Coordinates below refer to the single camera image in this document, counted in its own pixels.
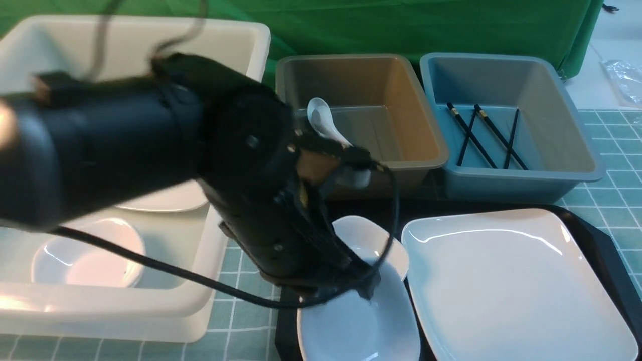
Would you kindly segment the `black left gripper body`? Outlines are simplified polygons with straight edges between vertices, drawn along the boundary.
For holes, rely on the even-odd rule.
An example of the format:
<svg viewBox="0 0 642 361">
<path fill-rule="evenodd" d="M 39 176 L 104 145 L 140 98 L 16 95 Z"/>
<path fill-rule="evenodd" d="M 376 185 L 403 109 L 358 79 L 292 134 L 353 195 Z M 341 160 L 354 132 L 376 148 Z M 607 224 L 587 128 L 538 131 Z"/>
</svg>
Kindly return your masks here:
<svg viewBox="0 0 642 361">
<path fill-rule="evenodd" d="M 312 300 L 342 289 L 369 300 L 378 271 L 337 237 L 325 198 L 296 174 L 292 109 L 261 85 L 207 102 L 206 196 L 261 276 Z"/>
</svg>

